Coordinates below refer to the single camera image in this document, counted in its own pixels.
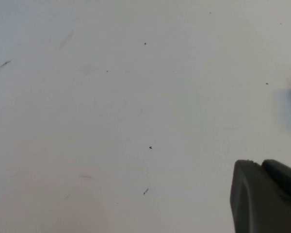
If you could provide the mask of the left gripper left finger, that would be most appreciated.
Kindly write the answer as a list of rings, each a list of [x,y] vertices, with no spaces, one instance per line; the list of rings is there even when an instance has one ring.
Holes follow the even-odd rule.
[[[261,165],[238,160],[234,164],[230,205],[237,233],[291,233],[291,208],[265,210],[261,201]]]

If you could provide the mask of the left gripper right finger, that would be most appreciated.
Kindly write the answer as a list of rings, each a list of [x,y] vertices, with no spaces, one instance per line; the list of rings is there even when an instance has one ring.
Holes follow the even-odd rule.
[[[264,160],[261,193],[265,210],[291,208],[291,167],[274,159]]]

